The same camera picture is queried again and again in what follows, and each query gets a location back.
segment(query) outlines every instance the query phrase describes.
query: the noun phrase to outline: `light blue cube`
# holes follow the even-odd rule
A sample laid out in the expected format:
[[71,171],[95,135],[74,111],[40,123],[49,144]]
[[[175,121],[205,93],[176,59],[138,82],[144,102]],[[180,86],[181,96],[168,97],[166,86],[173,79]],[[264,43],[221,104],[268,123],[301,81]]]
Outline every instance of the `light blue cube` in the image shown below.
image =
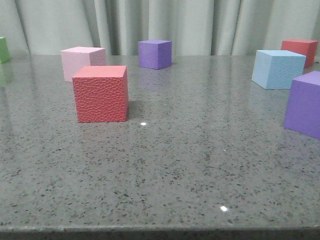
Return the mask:
[[304,70],[306,56],[287,50],[257,50],[252,81],[264,89],[290,89]]

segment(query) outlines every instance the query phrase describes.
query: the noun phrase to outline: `pink cube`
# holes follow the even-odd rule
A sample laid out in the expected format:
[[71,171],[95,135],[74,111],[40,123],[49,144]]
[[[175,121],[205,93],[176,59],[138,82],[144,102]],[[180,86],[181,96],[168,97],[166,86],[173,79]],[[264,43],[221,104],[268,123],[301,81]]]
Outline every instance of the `pink cube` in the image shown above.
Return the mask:
[[64,80],[72,82],[72,77],[84,66],[104,66],[106,49],[103,47],[77,46],[61,51]]
[[84,66],[72,82],[79,123],[126,121],[129,104],[126,66]]

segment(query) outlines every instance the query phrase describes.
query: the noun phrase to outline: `light spot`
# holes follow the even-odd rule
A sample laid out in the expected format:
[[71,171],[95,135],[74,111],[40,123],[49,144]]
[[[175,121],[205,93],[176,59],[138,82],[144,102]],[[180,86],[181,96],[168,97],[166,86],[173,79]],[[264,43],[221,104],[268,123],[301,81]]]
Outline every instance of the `light spot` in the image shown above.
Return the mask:
[[222,212],[228,211],[228,208],[226,208],[225,206],[221,206],[220,209],[221,209]]

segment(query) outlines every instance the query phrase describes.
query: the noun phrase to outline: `table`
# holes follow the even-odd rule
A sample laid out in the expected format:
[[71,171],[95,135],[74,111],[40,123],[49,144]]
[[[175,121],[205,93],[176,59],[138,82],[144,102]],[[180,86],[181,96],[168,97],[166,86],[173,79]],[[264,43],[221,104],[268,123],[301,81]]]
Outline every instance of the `table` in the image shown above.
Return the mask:
[[77,122],[60,56],[1,64],[0,239],[319,237],[320,140],[282,127],[289,90],[254,60],[108,56],[129,89],[109,123]]

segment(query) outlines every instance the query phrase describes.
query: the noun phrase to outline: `green cube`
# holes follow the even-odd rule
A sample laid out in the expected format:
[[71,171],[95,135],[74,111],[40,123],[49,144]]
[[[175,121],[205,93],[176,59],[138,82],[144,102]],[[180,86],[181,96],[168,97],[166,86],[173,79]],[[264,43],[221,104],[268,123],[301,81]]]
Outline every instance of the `green cube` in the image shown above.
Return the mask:
[[7,41],[4,36],[0,36],[0,64],[10,60]]

